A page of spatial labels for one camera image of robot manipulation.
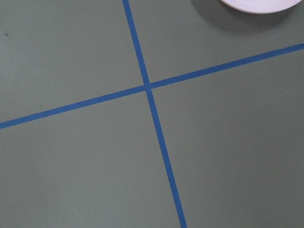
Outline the pink plate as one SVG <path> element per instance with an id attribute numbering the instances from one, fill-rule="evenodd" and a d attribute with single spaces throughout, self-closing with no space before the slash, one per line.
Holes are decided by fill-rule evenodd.
<path id="1" fill-rule="evenodd" d="M 222 0 L 229 7 L 252 14 L 268 14 L 289 9 L 301 0 Z"/>

